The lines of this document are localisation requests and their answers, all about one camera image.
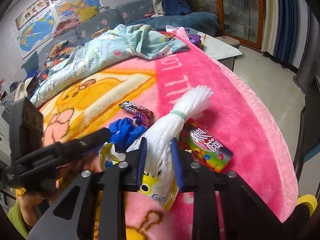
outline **yellow object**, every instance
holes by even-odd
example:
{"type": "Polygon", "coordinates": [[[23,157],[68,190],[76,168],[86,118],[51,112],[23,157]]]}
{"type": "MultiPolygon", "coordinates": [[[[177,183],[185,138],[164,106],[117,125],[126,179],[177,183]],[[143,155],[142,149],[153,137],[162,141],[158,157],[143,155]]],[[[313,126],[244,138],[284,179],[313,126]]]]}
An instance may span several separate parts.
{"type": "Polygon", "coordinates": [[[126,228],[127,239],[145,240],[146,236],[135,228],[126,228]]]}
{"type": "Polygon", "coordinates": [[[112,164],[117,164],[118,162],[125,160],[124,153],[117,153],[115,145],[113,143],[104,143],[99,150],[100,168],[102,171],[106,170],[106,162],[112,162],[112,164]]]}
{"type": "Polygon", "coordinates": [[[301,203],[306,204],[308,206],[308,208],[310,210],[310,216],[313,214],[313,212],[315,211],[315,209],[318,205],[317,199],[313,195],[304,195],[304,196],[298,198],[296,206],[301,203]]]}
{"type": "Polygon", "coordinates": [[[143,174],[140,192],[157,201],[165,210],[169,210],[179,191],[175,179],[171,182],[169,191],[164,189],[164,185],[157,178],[143,174]]]}
{"type": "Polygon", "coordinates": [[[99,30],[99,31],[95,32],[94,34],[92,34],[91,38],[95,39],[95,38],[99,37],[101,34],[107,32],[109,30],[110,30],[109,27],[103,28],[102,30],[99,30]]]}
{"type": "Polygon", "coordinates": [[[91,7],[79,9],[79,14],[80,14],[79,21],[84,22],[98,14],[98,7],[91,6],[91,7]]]}

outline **white cabinet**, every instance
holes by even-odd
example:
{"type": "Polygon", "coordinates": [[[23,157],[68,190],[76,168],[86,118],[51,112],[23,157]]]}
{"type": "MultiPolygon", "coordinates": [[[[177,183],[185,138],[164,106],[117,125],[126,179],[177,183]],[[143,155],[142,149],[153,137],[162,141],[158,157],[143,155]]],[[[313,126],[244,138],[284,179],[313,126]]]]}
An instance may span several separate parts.
{"type": "Polygon", "coordinates": [[[5,164],[11,164],[11,150],[9,143],[9,125],[1,117],[4,106],[0,106],[0,160],[5,164]]]}

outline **black chair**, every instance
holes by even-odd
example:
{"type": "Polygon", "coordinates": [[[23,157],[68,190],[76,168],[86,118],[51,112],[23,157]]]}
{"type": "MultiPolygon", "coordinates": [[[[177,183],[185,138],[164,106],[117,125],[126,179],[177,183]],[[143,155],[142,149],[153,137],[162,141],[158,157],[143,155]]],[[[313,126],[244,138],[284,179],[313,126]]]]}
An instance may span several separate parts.
{"type": "MultiPolygon", "coordinates": [[[[293,160],[299,182],[303,164],[320,152],[320,78],[315,76],[305,96],[305,107],[300,114],[300,131],[293,160]]],[[[320,183],[316,192],[320,201],[320,183]]]]}

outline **green sleeve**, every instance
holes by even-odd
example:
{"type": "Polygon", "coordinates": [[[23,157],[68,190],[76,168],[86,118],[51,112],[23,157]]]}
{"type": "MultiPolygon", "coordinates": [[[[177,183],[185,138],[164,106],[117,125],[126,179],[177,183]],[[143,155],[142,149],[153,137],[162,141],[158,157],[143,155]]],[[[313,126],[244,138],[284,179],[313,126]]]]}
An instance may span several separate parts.
{"type": "Polygon", "coordinates": [[[8,218],[14,227],[20,232],[20,234],[27,239],[28,238],[28,230],[24,225],[23,218],[20,211],[19,203],[16,202],[15,205],[9,209],[8,218]]]}

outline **world map poster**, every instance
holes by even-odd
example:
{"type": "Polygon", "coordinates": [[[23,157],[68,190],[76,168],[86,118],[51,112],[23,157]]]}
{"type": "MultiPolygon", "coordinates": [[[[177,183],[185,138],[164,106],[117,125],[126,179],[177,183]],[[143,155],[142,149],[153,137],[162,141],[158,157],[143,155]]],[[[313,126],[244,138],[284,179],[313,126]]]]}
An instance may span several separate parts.
{"type": "Polygon", "coordinates": [[[51,38],[56,27],[50,8],[26,24],[17,36],[23,58],[51,38]]]}
{"type": "Polygon", "coordinates": [[[53,5],[59,22],[72,18],[80,19],[84,8],[91,6],[103,7],[101,0],[60,0],[53,5]]]}

